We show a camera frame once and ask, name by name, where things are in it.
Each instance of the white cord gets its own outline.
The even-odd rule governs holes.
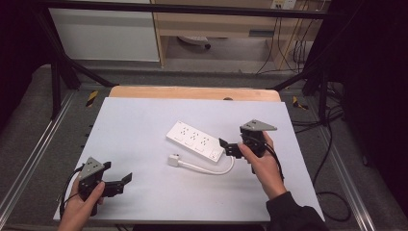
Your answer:
[[[173,166],[173,167],[183,166],[183,167],[187,167],[189,169],[196,170],[196,171],[203,172],[203,173],[207,173],[207,174],[223,175],[223,174],[228,173],[232,169],[232,167],[234,166],[234,163],[235,163],[235,159],[234,159],[234,157],[231,156],[231,166],[228,169],[224,170],[224,171],[211,171],[211,170],[205,169],[203,167],[198,167],[198,166],[192,165],[190,163],[183,162],[183,161],[180,160],[180,156],[177,155],[177,154],[170,155],[168,157],[167,163],[170,166]]]

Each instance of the gray carpet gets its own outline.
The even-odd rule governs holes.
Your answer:
[[[160,86],[197,86],[197,87],[247,87],[264,89],[272,87],[288,76],[264,75],[254,76],[237,73],[188,73],[163,71],[99,71],[106,79],[121,85],[160,85]],[[84,82],[92,83],[87,78]],[[7,193],[8,187],[23,167],[25,161],[36,145],[51,115],[50,76],[46,70],[40,70],[34,77],[22,104],[1,133],[0,137],[0,197]],[[291,86],[290,90],[282,91],[282,100],[287,102],[291,119],[314,120],[309,110],[292,106],[295,94],[299,100],[301,83]],[[95,121],[103,98],[109,89],[100,90],[92,107],[85,104],[91,90],[79,90],[53,140],[48,146],[32,179],[23,195],[17,202],[7,224],[32,224],[56,226],[52,220],[58,203],[55,201],[69,173],[75,168],[82,152],[81,145],[86,144],[86,134]],[[361,155],[350,134],[346,121],[337,120],[333,123],[334,141],[340,149],[342,158],[351,172],[353,180],[369,210],[371,218],[378,230],[408,230],[406,217],[388,192],[375,168],[362,165]],[[318,129],[297,135],[301,151],[311,177],[317,171],[325,153],[325,145]],[[319,175],[317,191],[332,191],[344,194],[336,172],[328,160]],[[330,196],[320,201],[322,209],[340,218],[345,216],[343,203]],[[347,222],[326,219],[333,230],[359,230],[354,216]],[[106,226],[106,224],[90,222],[89,226]]]

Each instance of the black sleeve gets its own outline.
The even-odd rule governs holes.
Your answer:
[[[312,207],[300,207],[290,192],[267,202],[271,231],[329,230]]]

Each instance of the floor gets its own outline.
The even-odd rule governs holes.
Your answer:
[[[207,50],[172,38],[164,67],[154,65],[137,67],[139,74],[133,72],[134,68],[118,70],[114,66],[111,70],[96,68],[95,72],[106,79],[118,81],[121,85],[264,89],[290,78],[301,67],[293,60],[288,60],[293,70],[275,71],[273,62],[266,63],[268,46],[261,39],[210,38],[210,43],[212,48]],[[41,160],[38,160],[31,180],[22,186],[25,190],[21,191],[20,199],[9,214],[5,230],[47,230],[50,226],[50,230],[53,229],[52,226],[55,229],[57,223],[50,217],[56,211],[58,203],[55,199],[64,184],[61,175],[69,174],[75,167],[82,151],[81,145],[86,143],[87,134],[90,133],[89,126],[97,116],[103,97],[109,94],[108,89],[98,87],[87,77],[81,76],[81,79],[84,82],[83,88],[75,92],[64,121],[60,124],[59,132],[51,136],[52,141],[45,145],[46,150],[43,151]],[[282,90],[280,92],[282,100],[287,103],[292,120],[316,120],[311,112],[313,104],[316,104],[316,98],[304,97],[301,94],[303,84],[303,81],[299,81],[288,89]],[[86,108],[84,105],[93,89],[99,89],[98,97],[92,107]],[[294,96],[298,98],[300,105],[309,106],[310,110],[294,107],[292,102]],[[49,71],[43,68],[35,74],[33,84],[21,105],[13,113],[9,126],[0,134],[2,157],[0,198],[2,199],[8,196],[10,184],[26,161],[31,158],[33,149],[50,121],[48,116],[51,115],[50,99]],[[333,107],[335,104],[335,100],[329,102],[329,106]],[[362,164],[358,145],[350,134],[346,121],[338,119],[333,122],[332,127],[336,149],[342,155],[344,164],[376,227],[375,230],[408,230],[407,218],[400,212],[375,168],[364,167]],[[316,173],[327,149],[323,134],[319,128],[297,134],[299,146],[311,176]],[[344,196],[344,188],[333,163],[333,161],[327,161],[324,165],[317,182],[317,191],[332,191]],[[322,209],[333,217],[343,218],[346,215],[344,204],[336,197],[323,195],[320,203]],[[360,228],[358,218],[354,216],[346,222],[338,222],[330,218],[327,218],[326,222],[332,230],[364,230]],[[90,222],[89,230],[92,226],[101,226],[101,224]],[[115,230],[107,227],[96,229]]]

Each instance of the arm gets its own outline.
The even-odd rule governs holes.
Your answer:
[[[93,205],[95,203],[102,204],[100,196],[105,189],[105,182],[99,183],[92,191],[89,198],[84,201],[78,194],[79,180],[76,179],[72,185],[70,198],[66,204],[63,218],[61,219],[59,231],[80,231],[87,223]]]
[[[264,132],[267,143],[273,147],[273,141]],[[262,184],[269,201],[267,209],[270,215],[271,230],[328,230],[318,213],[312,207],[297,205],[290,192],[287,192],[279,174],[275,159],[266,152],[258,158],[246,145],[239,148],[245,159],[252,164],[255,174]]]

